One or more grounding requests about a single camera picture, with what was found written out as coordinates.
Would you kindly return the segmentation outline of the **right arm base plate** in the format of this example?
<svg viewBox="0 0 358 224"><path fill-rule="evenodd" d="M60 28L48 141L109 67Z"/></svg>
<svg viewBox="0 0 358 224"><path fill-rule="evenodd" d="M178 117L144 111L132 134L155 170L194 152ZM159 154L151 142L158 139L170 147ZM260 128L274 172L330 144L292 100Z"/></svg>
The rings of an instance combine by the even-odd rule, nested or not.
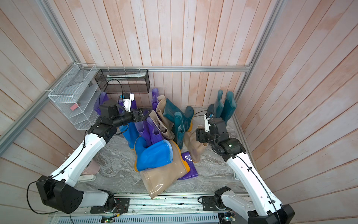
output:
<svg viewBox="0 0 358 224"><path fill-rule="evenodd" d="M202 205L204 211L222 211L224 207L220 207L215 199L215 196L201 196L198 202Z"/></svg>

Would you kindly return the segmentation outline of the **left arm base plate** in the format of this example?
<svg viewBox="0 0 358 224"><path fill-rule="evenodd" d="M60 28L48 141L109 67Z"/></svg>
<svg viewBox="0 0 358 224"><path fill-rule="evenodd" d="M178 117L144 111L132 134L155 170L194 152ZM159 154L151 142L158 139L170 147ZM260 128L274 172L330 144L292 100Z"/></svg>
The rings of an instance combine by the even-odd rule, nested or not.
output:
<svg viewBox="0 0 358 224"><path fill-rule="evenodd" d="M123 214L128 212L130 198L112 198L104 206L93 206L90 214Z"/></svg>

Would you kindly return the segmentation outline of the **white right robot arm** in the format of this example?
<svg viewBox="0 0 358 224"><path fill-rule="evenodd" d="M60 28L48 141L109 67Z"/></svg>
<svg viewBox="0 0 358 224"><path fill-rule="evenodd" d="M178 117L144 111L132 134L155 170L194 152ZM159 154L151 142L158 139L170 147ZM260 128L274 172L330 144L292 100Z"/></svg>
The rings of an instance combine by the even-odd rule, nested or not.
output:
<svg viewBox="0 0 358 224"><path fill-rule="evenodd" d="M230 188L216 191L218 208L229 208L250 224L288 224L295 212L289 204L282 202L269 189L251 163L246 149L237 138L230 138L222 118L204 118L204 128L197 128L196 140L208 143L233 169L250 196L247 200Z"/></svg>

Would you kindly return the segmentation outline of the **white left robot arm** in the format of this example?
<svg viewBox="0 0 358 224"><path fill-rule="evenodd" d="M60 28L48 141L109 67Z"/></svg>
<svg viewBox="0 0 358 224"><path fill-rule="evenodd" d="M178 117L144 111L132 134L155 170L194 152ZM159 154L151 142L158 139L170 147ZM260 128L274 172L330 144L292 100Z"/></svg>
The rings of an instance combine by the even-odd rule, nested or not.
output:
<svg viewBox="0 0 358 224"><path fill-rule="evenodd" d="M151 111L139 108L119 113L116 106L104 110L72 155L51 175L42 175L35 181L41 202L66 214L82 207L100 207L106 213L112 212L116 206L112 192L102 189L80 191L74 186L94 156L117 133L118 127L144 121Z"/></svg>

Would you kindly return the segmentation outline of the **large beige boot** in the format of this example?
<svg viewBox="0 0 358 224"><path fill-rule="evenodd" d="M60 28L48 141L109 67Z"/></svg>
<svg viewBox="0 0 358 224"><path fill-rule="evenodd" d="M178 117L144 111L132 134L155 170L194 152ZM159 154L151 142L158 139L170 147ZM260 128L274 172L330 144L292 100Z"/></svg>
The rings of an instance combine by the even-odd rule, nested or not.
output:
<svg viewBox="0 0 358 224"><path fill-rule="evenodd" d="M144 186L151 199L167 190L179 178L190 172L190 167L182 159L180 148L173 140L169 140L173 150L173 161L165 166L146 169L140 172Z"/></svg>

